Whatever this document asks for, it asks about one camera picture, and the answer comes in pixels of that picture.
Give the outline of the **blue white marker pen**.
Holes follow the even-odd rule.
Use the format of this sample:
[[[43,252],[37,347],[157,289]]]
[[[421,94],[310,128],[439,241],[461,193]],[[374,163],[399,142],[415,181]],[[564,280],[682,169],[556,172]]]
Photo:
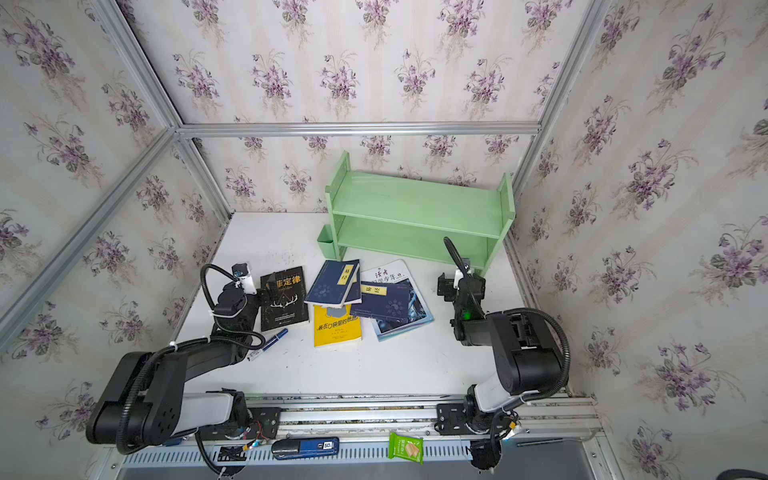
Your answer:
[[[267,350],[269,350],[271,347],[273,347],[278,341],[280,341],[287,333],[289,332],[288,328],[283,328],[278,333],[270,337],[265,345],[258,351],[251,351],[248,356],[248,361],[254,361],[257,357],[265,353]]]

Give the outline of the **green snack packet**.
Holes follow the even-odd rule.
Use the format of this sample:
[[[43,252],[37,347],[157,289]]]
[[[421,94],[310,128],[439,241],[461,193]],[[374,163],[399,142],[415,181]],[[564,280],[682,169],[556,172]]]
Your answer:
[[[387,457],[389,459],[407,460],[422,465],[424,463],[423,440],[391,432],[388,440]]]

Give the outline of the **navy book yellow label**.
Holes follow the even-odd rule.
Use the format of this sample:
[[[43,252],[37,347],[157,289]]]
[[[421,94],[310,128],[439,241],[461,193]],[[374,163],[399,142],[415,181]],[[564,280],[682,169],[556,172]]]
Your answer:
[[[361,318],[407,322],[411,287],[405,283],[361,283],[362,302],[351,305],[351,314]]]

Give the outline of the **blue black device on rail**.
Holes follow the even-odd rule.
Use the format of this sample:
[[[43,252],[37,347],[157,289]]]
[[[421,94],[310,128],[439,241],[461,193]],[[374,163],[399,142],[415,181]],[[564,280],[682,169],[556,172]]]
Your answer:
[[[340,450],[338,437],[286,438],[271,446],[275,460],[293,460],[335,456]]]

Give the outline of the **yellow cartoon book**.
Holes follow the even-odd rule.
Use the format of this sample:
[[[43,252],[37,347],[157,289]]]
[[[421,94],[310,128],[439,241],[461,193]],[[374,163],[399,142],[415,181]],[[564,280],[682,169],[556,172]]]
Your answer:
[[[351,306],[314,306],[314,346],[327,347],[362,339],[362,325],[357,316],[351,314]]]

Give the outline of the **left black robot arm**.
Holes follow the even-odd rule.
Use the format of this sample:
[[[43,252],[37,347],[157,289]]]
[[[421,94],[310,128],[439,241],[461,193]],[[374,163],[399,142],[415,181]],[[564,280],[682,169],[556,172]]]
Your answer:
[[[188,393],[185,386],[265,348],[265,336],[254,329],[261,300],[252,269],[247,263],[230,269],[208,263],[200,269],[200,283],[211,332],[172,341],[156,352],[124,355],[86,423],[89,443],[113,445],[130,455],[208,427],[249,428],[252,415],[244,393],[227,388]]]

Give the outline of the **black book with antlers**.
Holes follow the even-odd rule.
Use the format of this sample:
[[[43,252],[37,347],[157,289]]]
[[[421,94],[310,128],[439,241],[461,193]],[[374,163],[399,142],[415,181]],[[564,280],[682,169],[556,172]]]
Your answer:
[[[260,278],[262,332],[309,321],[306,285],[301,266]]]

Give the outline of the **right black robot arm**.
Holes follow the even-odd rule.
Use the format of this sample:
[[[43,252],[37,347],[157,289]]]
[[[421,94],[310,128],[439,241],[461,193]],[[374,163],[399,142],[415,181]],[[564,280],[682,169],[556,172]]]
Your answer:
[[[514,411],[562,390],[568,380],[572,355],[562,326],[544,311],[519,307],[487,312],[481,306],[486,280],[470,270],[449,237],[443,238],[458,273],[442,274],[437,294],[453,307],[450,325],[464,346],[489,347],[495,372],[470,386],[454,413],[440,413],[436,429],[446,434],[468,431],[500,437],[511,427]]]

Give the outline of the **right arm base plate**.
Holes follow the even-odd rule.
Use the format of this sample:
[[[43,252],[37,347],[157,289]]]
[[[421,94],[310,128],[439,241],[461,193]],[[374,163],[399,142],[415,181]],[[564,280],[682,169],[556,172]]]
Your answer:
[[[486,413],[460,402],[440,403],[436,406],[434,430],[441,436],[487,435],[493,432],[497,437],[507,435],[516,428],[519,416],[515,411],[498,410]]]

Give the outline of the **white blue magazine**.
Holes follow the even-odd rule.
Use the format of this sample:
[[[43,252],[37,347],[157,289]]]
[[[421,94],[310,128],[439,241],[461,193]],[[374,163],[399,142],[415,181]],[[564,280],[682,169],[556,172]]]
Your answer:
[[[355,315],[372,321],[379,341],[432,323],[434,316],[403,260],[361,274],[362,302]]]

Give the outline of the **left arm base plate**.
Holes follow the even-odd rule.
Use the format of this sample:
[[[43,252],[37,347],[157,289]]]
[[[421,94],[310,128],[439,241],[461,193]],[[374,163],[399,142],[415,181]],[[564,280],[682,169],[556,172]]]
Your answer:
[[[249,407],[244,425],[235,420],[222,425],[200,429],[203,441],[271,441],[277,438],[282,409],[279,407]]]

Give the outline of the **green two-tier shelf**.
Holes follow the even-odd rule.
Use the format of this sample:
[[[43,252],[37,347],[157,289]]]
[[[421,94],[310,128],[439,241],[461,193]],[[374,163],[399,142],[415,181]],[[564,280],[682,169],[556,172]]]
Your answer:
[[[509,174],[495,190],[420,181],[354,170],[347,151],[324,195],[329,222],[317,243],[337,261],[353,248],[451,264],[447,237],[483,274],[516,217]]]

